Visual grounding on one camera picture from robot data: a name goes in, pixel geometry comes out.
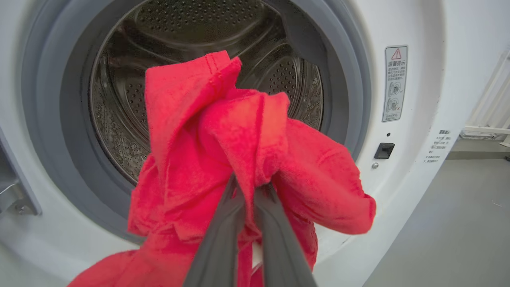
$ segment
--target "crumpled red fabric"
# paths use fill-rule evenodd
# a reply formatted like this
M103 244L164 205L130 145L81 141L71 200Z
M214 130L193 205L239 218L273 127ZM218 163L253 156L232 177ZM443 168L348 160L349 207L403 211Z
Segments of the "crumpled red fabric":
M375 216L347 149L287 118L285 93L237 89L238 58L217 52L146 72L151 154L132 193L129 231L139 250L111 255L69 285L181 286L226 183L234 172L246 200L239 236L238 286L262 286L252 272L253 191L272 181L313 268L313 222L348 234L367 232Z

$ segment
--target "gray floor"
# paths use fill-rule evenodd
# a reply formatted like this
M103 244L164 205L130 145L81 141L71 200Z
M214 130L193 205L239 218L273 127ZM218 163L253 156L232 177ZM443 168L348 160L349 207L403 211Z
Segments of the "gray floor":
M510 286L510 162L447 160L364 287Z

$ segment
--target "washing machine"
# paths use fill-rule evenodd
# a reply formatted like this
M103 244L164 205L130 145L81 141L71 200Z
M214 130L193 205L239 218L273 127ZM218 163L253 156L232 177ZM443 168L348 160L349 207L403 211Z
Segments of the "washing machine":
M0 9L0 242L9 286L65 285L136 249L150 152L144 71L227 50L238 87L344 144L372 230L316 226L320 286L362 286L426 191L510 41L510 3L19 0Z

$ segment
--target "white washing machine front panel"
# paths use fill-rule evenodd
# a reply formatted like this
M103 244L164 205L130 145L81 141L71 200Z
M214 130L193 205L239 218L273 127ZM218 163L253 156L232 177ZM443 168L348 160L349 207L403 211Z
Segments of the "white washing machine front panel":
M295 2L300 6L305 1ZM372 76L370 124L356 163L365 191L377 200L378 211L367 235L349 237L317 227L319 257L315 274L321 286L338 282L363 285L421 199L501 52L507 49L510 19L505 11L510 4L503 0L469 2L348 2L365 41ZM29 32L29 16L39 8L38 3L10 1L2 6L2 144L14 156L15 168L33 190L42 215L7 214L0 219L0 241L23 260L65 282L105 256L137 246L79 212L44 170L24 120L19 78L21 47ZM331 8L340 9L340 5ZM402 116L398 121L383 123L385 49L400 45L409 47ZM451 140L444 149L431 149L437 138L445 135L441 131L450 131ZM381 142L395 144L390 159L373 158ZM430 151L440 157L437 162L427 162ZM375 162L379 164L377 169L372 168Z

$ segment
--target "perforated drum surface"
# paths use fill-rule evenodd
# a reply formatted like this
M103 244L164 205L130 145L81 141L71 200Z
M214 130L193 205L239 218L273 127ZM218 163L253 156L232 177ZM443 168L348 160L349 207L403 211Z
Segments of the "perforated drum surface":
M144 2L115 27L98 54L89 107L97 138L116 168L136 183L150 152L144 101L149 67L227 50L243 62L237 86L285 92L289 116L319 129L319 69L286 42L280 16L258 0Z

